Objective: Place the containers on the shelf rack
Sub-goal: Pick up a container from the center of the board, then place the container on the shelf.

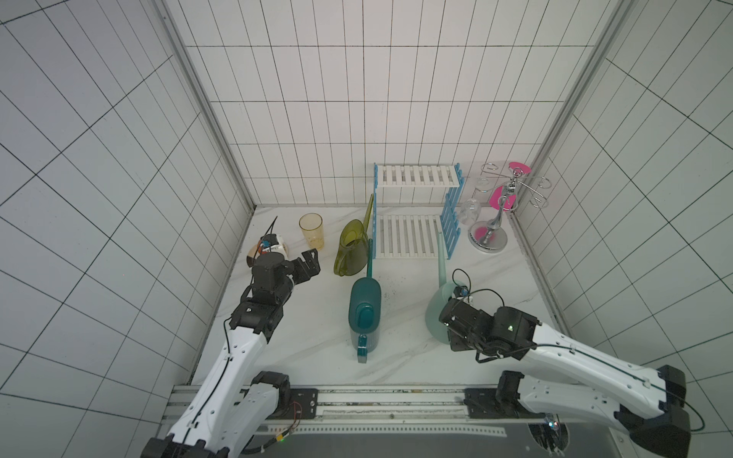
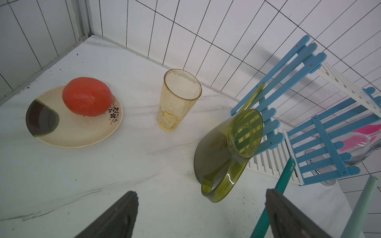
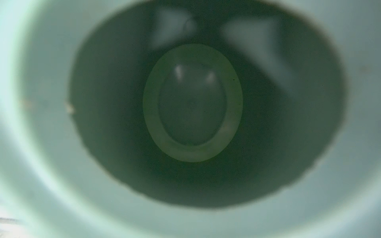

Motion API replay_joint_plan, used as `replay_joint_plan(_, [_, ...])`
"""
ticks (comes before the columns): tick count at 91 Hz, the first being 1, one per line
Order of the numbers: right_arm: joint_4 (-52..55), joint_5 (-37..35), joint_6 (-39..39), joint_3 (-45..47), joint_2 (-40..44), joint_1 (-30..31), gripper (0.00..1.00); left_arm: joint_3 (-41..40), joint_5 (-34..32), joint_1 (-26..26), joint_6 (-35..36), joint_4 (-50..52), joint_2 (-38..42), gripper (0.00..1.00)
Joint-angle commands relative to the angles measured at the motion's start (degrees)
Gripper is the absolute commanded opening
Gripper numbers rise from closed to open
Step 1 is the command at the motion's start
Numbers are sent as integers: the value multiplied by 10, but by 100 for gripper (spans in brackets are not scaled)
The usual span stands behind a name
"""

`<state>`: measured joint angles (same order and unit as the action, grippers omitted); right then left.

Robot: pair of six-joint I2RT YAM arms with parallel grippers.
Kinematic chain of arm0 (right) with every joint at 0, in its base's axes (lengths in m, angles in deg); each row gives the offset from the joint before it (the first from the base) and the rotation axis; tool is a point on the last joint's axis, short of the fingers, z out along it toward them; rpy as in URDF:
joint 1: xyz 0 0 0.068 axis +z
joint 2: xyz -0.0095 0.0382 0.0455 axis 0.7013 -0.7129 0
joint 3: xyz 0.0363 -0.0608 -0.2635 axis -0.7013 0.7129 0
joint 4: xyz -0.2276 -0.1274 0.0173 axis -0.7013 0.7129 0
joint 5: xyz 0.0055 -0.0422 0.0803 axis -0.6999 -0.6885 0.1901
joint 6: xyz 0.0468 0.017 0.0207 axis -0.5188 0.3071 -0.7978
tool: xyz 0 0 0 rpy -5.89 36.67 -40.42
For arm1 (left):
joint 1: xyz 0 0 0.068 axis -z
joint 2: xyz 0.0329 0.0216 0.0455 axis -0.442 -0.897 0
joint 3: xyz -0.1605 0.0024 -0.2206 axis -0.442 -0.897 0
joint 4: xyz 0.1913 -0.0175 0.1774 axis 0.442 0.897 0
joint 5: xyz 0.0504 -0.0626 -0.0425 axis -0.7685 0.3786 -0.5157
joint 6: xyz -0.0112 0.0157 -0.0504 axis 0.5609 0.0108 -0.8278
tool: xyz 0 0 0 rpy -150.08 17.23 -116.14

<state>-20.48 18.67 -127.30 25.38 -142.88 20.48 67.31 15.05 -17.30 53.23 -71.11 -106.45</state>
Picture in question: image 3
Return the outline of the mint green watering can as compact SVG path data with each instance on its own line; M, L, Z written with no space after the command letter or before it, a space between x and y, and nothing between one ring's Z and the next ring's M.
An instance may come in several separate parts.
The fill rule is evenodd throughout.
M380 1L1 1L1 200L37 238L380 237Z

